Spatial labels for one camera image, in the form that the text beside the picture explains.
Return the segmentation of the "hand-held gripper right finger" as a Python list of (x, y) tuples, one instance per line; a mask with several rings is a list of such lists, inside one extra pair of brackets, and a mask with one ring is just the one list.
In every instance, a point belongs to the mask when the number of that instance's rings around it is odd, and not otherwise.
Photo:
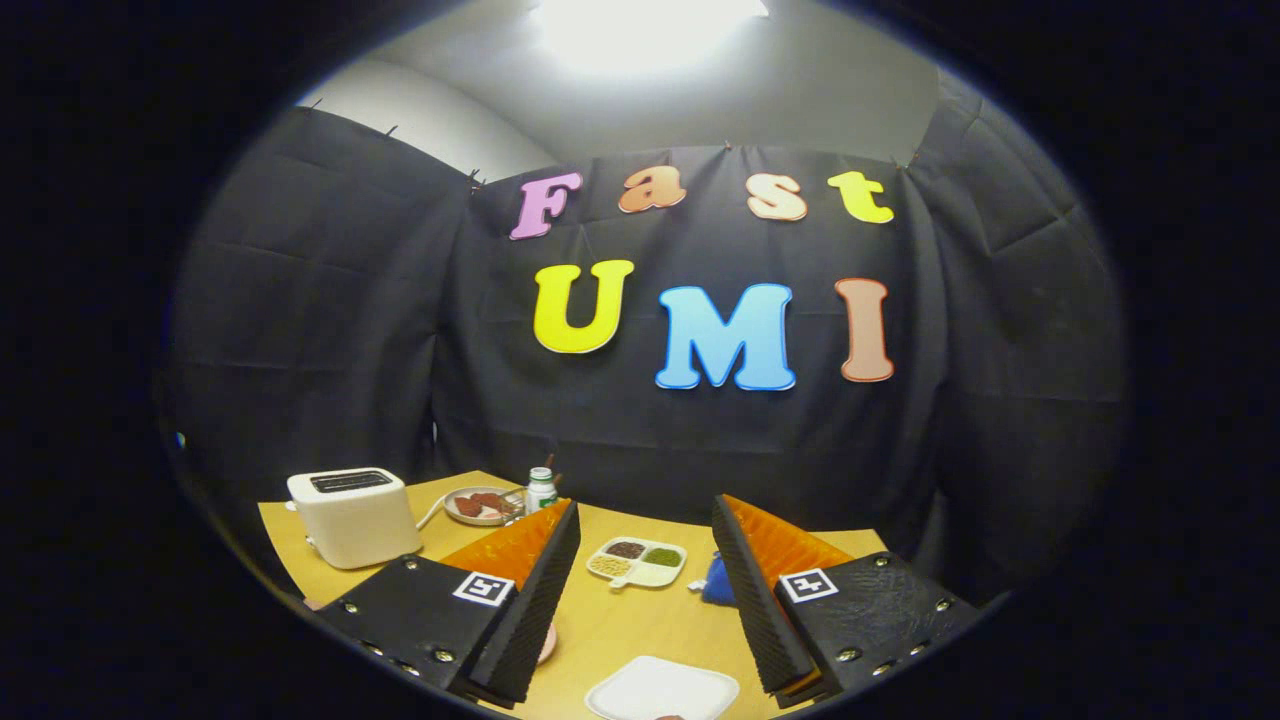
[(762, 688), (781, 708), (868, 692), (982, 619), (896, 553), (856, 557), (728, 495), (714, 501), (712, 533)]

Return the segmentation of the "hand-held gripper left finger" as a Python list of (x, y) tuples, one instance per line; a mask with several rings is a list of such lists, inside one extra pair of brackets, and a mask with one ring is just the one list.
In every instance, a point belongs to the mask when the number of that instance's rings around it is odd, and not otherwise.
[(399, 556), (317, 615), (415, 685), (512, 708), (579, 552), (579, 511), (562, 498), (443, 559)]

